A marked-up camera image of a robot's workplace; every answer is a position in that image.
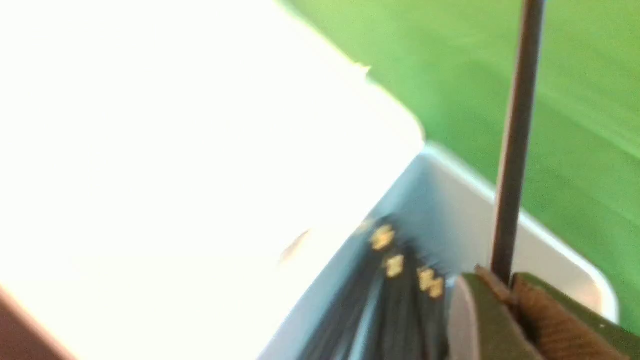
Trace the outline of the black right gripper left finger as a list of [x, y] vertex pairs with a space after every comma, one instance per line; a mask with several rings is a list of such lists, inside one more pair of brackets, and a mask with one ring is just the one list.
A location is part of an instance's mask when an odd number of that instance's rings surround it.
[[541, 360], [514, 314], [515, 297], [477, 265], [454, 281], [447, 338], [450, 360]]

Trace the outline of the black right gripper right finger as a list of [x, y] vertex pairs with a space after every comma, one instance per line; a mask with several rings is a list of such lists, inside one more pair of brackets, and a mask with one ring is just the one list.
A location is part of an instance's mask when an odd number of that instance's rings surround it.
[[512, 279], [518, 321], [546, 360], [637, 360], [639, 337], [526, 272]]

